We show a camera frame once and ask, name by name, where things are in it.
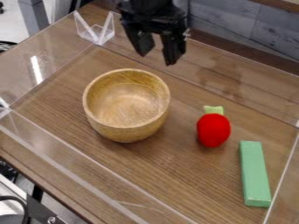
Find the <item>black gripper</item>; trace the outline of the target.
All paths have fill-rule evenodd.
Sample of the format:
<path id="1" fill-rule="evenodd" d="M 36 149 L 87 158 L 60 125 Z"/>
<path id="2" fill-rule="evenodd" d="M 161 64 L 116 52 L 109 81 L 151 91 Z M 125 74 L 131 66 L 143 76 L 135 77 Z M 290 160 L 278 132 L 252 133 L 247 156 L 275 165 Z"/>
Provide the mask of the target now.
<path id="1" fill-rule="evenodd" d="M 152 34 L 163 41 L 163 58 L 173 65 L 185 54 L 187 12 L 172 1 L 120 1 L 121 25 L 136 53 L 144 57 L 155 48 Z"/>

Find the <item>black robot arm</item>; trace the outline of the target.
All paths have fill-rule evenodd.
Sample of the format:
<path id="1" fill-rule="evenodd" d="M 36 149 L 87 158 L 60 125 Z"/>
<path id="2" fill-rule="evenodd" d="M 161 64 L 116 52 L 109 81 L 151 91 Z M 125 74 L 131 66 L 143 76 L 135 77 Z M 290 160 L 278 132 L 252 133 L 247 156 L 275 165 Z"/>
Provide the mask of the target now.
<path id="1" fill-rule="evenodd" d="M 163 42 L 163 58 L 173 65 L 185 54 L 188 26 L 187 14 L 173 0 L 121 0 L 121 25 L 136 53 L 144 57 L 155 48 L 153 35 Z"/>

